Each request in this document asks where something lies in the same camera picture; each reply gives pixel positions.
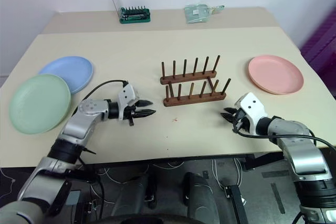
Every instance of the beige tabletop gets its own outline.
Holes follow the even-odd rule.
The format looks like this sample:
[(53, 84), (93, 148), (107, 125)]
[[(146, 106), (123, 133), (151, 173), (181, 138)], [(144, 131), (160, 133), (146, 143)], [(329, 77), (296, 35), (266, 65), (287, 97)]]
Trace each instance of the beige tabletop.
[[(159, 20), (155, 13), (152, 12), (153, 22)], [(111, 19), (97, 18), (95, 14)], [(161, 20), (166, 19), (162, 18), (166, 15), (164, 11), (161, 14), (158, 11), (157, 15), (162, 15)], [(300, 121), (312, 129), (316, 136), (336, 144), (333, 137), (333, 128), (336, 126), (334, 113), (328, 113), (336, 111), (336, 102), (272, 16), (261, 8), (228, 9), (220, 15), (210, 20), (208, 27), (207, 23), (190, 25), (196, 25), (197, 28), (182, 25), (181, 19), (184, 17), (180, 17), (177, 22), (187, 28), (179, 29), (174, 26), (174, 22), (170, 22), (170, 25), (156, 23), (162, 26), (160, 29), (155, 28), (155, 22), (149, 23), (147, 29), (145, 24), (119, 25), (111, 12), (57, 15), (46, 27), (44, 34), (36, 37), (1, 88), (1, 166), (36, 166), (41, 157), (48, 154), (79, 101), (96, 85), (111, 79), (129, 80), (137, 88), (141, 99), (154, 103), (150, 108), (155, 109), (156, 113), (147, 118), (135, 119), (133, 127), (129, 126), (128, 121), (117, 120), (98, 124), (87, 146), (97, 155), (83, 153), (82, 158), (87, 163), (279, 150), (268, 140), (247, 139), (234, 134), (232, 125), (220, 116), (224, 107), (233, 106), (247, 92), (253, 92), (260, 99), (270, 116)], [(244, 19), (241, 21), (244, 27), (239, 25), (237, 16)], [(92, 20), (93, 24), (85, 26), (87, 19)], [(114, 26), (108, 24), (108, 28), (104, 28), (100, 23), (102, 20)], [(291, 95), (273, 95), (252, 84), (246, 72), (247, 64), (250, 59), (262, 54), (277, 55), (294, 63), (304, 76), (303, 88)], [(15, 90), (47, 63), (71, 55), (89, 59), (94, 66), (94, 74), (90, 83), (72, 96), (67, 118), (43, 134), (25, 135), (17, 132), (8, 117), (8, 105)], [(228, 78), (232, 79), (224, 101), (170, 108), (163, 106), (165, 86), (159, 81), (161, 61), (165, 62), (168, 75), (172, 73), (173, 60), (176, 60), (176, 71), (181, 73), (184, 59), (188, 60), (187, 71), (192, 71), (194, 59), (198, 57), (198, 71), (201, 71), (206, 56), (209, 56), (210, 69), (217, 55), (222, 56), (217, 67), (218, 90), (223, 88)], [(197, 81), (194, 92), (199, 92), (201, 85), (202, 81)], [(189, 87), (189, 82), (182, 84), (182, 95), (188, 94)], [(109, 84), (97, 90), (92, 98), (113, 100), (120, 89), (119, 84)]]

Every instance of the blue plate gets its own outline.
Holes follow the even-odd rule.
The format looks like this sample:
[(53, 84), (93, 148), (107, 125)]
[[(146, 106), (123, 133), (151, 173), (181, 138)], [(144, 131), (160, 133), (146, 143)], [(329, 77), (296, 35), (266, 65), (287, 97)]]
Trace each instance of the blue plate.
[(93, 66), (89, 60), (79, 56), (66, 56), (52, 61), (39, 72), (61, 77), (71, 94), (82, 90), (91, 80)]

